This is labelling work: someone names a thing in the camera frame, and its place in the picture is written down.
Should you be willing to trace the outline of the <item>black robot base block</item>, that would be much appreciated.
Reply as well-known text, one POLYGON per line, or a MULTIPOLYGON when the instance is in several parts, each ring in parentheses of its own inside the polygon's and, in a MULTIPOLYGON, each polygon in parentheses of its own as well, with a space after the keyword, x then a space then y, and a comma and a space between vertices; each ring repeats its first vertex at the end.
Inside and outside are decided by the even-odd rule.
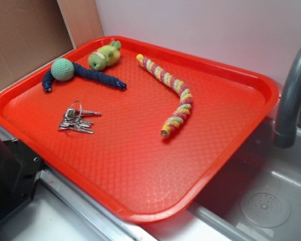
POLYGON ((42 165, 22 141, 0 139, 0 225, 32 202, 42 165))

